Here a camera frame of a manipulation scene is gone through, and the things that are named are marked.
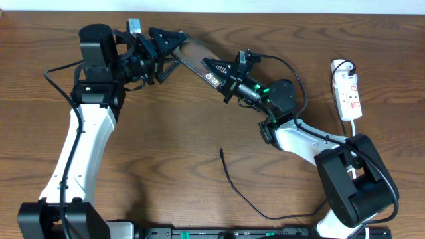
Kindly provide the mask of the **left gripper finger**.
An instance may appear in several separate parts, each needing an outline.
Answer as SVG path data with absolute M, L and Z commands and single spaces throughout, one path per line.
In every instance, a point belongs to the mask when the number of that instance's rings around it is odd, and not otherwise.
M 148 33 L 156 46 L 159 56 L 170 55 L 187 39 L 184 33 L 166 31 L 155 27 L 150 27 Z
M 170 77 L 174 70 L 176 70 L 181 64 L 178 59 L 165 59 L 164 61 L 157 64 L 157 70 L 155 73 L 156 80 L 162 84 Z

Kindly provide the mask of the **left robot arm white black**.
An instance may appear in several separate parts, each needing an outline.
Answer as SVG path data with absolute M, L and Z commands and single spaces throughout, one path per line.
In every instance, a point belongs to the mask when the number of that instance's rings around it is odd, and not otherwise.
M 64 95 L 71 106 L 66 141 L 38 201 L 23 203 L 17 222 L 24 238 L 143 238 L 134 222 L 99 215 L 96 179 L 126 93 L 164 82 L 179 65 L 171 54 L 186 36 L 154 27 L 144 35 L 139 19 L 129 19 L 123 32 L 92 24 L 79 38 L 82 59 Z

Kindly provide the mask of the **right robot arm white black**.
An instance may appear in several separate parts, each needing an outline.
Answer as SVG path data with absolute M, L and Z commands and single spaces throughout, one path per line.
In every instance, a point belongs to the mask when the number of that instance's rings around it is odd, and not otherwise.
M 330 206 L 315 226 L 318 236 L 353 238 L 363 231 L 368 238 L 369 225 L 394 220 L 399 191 L 372 141 L 363 134 L 336 136 L 305 124 L 291 81 L 265 86 L 250 76 L 262 58 L 242 51 L 233 62 L 204 58 L 201 63 L 218 81 L 225 102 L 236 96 L 240 106 L 267 114 L 259 124 L 265 143 L 316 166 Z

